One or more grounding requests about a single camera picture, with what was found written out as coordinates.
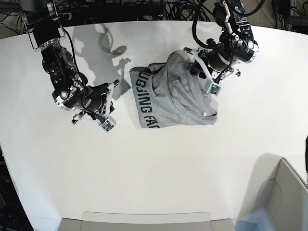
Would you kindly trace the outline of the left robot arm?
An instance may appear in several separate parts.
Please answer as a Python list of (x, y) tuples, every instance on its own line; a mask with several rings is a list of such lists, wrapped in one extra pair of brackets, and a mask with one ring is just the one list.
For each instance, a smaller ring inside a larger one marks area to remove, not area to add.
[(205, 1), (199, 1), (192, 19), (192, 37), (200, 46), (199, 58), (207, 67), (214, 83), (221, 83), (232, 75), (240, 76), (241, 71), (233, 66), (253, 61), (258, 50), (251, 25), (247, 17), (256, 13), (263, 2), (250, 13), (246, 13), (239, 0), (218, 0), (210, 14), (221, 27), (219, 42), (209, 38), (205, 43), (197, 36), (197, 22)]

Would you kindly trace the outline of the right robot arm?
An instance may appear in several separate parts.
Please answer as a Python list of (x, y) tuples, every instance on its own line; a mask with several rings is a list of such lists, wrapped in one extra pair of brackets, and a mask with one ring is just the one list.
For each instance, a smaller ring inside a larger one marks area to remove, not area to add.
[(19, 6), (32, 48), (40, 50), (43, 69), (50, 75), (56, 105), (67, 111), (80, 110), (74, 115), (73, 124), (94, 122), (105, 132), (110, 131), (116, 125), (110, 113), (119, 80), (96, 87), (88, 85), (88, 79), (77, 67), (75, 53), (60, 44), (67, 31), (61, 25), (54, 1), (21, 0)]

